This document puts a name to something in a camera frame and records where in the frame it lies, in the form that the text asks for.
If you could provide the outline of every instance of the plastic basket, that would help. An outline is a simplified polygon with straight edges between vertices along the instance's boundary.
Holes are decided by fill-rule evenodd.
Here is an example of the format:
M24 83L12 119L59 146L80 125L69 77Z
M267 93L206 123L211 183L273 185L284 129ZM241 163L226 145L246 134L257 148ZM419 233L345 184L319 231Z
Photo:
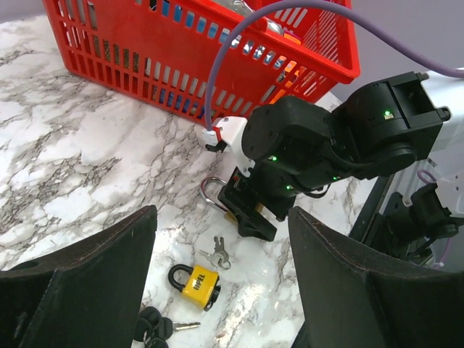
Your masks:
M66 68L203 123L212 62L240 15L210 0L43 0ZM254 8L273 0L249 1ZM350 0L333 0L351 6ZM241 115L282 95L316 102L360 74L353 24L317 9L269 16L301 44L247 28L216 80L213 117Z

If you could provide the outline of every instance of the yellow padlock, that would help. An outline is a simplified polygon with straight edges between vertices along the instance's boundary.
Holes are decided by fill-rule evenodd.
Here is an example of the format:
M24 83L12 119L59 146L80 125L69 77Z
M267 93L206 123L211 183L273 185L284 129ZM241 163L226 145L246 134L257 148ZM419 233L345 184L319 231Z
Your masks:
M174 279L174 273L179 270L190 274L190 279L185 285ZM169 270L167 279L182 295L195 302L204 310L210 310L220 293L220 285L218 285L219 273L207 270L202 266L189 267L187 265L175 265Z

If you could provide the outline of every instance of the robotic arm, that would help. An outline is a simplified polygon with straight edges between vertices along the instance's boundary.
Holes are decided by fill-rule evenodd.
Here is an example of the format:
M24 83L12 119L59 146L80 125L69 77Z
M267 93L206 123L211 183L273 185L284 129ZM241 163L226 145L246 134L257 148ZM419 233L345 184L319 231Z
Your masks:
M230 150L237 161L219 200L239 234L272 241L276 228L260 204L283 221L297 194L320 198L334 181L390 176L463 142L460 96L464 80L409 72L363 86L333 112L287 96L248 121L216 120L204 133L207 148Z

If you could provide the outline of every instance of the marble countertop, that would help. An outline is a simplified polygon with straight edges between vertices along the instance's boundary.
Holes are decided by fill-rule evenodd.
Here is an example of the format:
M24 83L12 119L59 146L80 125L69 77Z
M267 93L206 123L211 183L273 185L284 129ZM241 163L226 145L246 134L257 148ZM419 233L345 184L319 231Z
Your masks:
M199 196L203 178L228 179L231 158L203 150L199 125L69 74L46 17L1 24L0 37L0 269L155 204L143 306L202 322L175 333L170 347L290 347L304 316L286 222L272 243L244 239ZM328 94L319 105L338 103ZM340 181L297 204L348 233L372 185ZM166 276L176 263L213 269L199 250L212 251L214 236L225 238L232 266L220 270L221 294L203 312Z

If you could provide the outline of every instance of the purple cable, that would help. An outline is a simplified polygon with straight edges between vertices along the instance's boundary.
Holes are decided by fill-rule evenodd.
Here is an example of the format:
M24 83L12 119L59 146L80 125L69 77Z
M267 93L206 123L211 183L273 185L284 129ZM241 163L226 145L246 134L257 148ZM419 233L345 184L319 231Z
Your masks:
M418 170L417 174L418 174L418 178L420 179L420 181L422 181L425 184L436 183L435 176L432 173L430 173L428 170L420 169ZM424 174L427 175L431 179L431 181L427 178L424 178L423 176Z
M447 258L448 258L448 255L450 254L450 251L451 251L451 238L448 238L447 240L447 245L444 247L444 251L443 251L443 255L442 257L440 257L440 261L438 262L439 264L440 263L444 263ZM437 269L437 268L440 268L441 266L439 265L435 265L434 268Z
M359 26L363 27L367 31L370 31L373 35L380 38L383 42L391 46L392 48L396 49L399 53L404 54L406 57L410 58L414 62L417 62L420 65L423 65L427 69L433 70L439 74L449 76L451 78L464 78L464 70L452 69L449 67L445 67L444 65L434 62L427 57L419 54L418 52L409 49L405 44L399 42L396 38L385 33L382 29L375 26L373 23L366 20L360 14L356 13L351 9L347 9L342 5L333 4L331 2L323 1L323 0L283 0L275 2L271 5L267 5L261 9L258 9L256 12L253 12L242 20L228 35L227 39L223 42L223 45L219 49L219 52L216 55L215 61L212 63L210 76L208 77L208 84L206 88L206 96L204 99L205 106L204 106L204 115L205 115L205 122L206 122L206 129L212 130L212 120L211 120L211 102L212 102L212 90L213 86L215 85L216 77L218 76L218 72L220 66L224 60L227 51L232 44L232 41L248 26L250 26L253 22L256 22L261 17L265 17L270 13L281 11L282 9L292 9L295 7L313 7L315 9L322 9L325 11L337 13L354 23L358 24Z
M420 181L422 181L425 184L436 183L435 175L430 173L428 170L420 169L420 170L418 170L417 174L418 174L418 177L419 177ZM429 179L425 178L423 176L424 174L427 175L431 179L431 181ZM446 259L448 258L448 254L450 253L450 250L451 250L451 244L452 244L451 238L448 238L447 239L447 244L444 247L443 255L442 255L442 257L440 257L440 260L438 262L436 262L436 264L434 266L435 269L439 269L441 267L441 265L439 265L439 264L444 263L446 261Z

